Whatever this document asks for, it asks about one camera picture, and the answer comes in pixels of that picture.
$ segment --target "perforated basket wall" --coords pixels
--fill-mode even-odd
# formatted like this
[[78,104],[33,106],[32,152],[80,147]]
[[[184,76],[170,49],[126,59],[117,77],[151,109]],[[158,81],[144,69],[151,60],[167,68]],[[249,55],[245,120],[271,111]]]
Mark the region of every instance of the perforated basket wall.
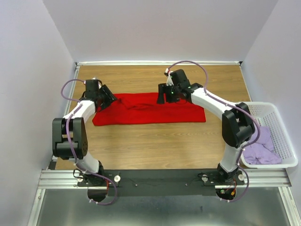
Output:
[[268,126],[274,144],[274,151],[281,157],[282,163],[275,165],[251,165],[246,163],[244,157],[241,161],[250,168],[288,168],[298,164],[292,143],[284,127],[277,108],[270,103],[245,102],[249,106],[251,115],[261,126]]

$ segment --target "wood surface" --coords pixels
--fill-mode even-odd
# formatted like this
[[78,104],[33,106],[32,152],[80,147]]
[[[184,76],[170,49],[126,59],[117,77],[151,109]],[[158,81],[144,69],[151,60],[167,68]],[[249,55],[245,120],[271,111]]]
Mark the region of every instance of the wood surface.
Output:
[[[204,66],[209,74],[208,90],[233,102],[249,101],[237,65]],[[192,83],[205,83],[205,74],[193,65],[182,68]],[[96,77],[113,93],[157,92],[166,82],[164,65],[81,66],[78,78]],[[80,98],[85,86],[76,84],[73,98]],[[164,123],[109,125],[96,127],[92,118],[86,123],[89,152],[105,169],[195,169],[216,168],[223,157],[222,123],[205,110],[205,123]],[[69,161],[59,159],[57,170],[71,170]]]

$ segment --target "red cloth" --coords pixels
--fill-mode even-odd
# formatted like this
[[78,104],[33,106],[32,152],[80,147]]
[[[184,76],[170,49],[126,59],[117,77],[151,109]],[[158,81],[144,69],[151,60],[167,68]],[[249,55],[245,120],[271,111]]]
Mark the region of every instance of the red cloth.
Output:
[[158,93],[120,93],[115,96],[118,100],[96,113],[92,120],[95,126],[206,122],[204,109],[184,100],[158,105]]

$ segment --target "white laundry basket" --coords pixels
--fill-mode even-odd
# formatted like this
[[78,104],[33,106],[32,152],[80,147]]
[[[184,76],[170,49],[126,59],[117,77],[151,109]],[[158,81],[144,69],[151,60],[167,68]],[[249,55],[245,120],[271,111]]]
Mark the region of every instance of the white laundry basket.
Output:
[[287,134],[281,116],[275,105],[264,102],[245,102],[249,106],[251,115],[258,121],[260,126],[268,126],[274,144],[274,151],[282,159],[281,164],[251,165],[246,163],[243,154],[241,162],[249,168],[288,168],[298,164],[291,140]]

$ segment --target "purple towel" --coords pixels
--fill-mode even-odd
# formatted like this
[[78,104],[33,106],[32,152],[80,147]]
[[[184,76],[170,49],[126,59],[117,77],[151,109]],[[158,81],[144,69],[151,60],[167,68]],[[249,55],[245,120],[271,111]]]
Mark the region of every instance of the purple towel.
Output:
[[[266,126],[261,126],[260,132],[260,137],[256,143],[246,147],[245,151],[243,152],[245,161],[252,165],[281,163],[282,159],[277,153],[274,152],[274,145],[271,139],[271,132],[269,128]],[[256,137],[257,129],[255,129],[255,133],[252,135],[250,141],[255,140]]]

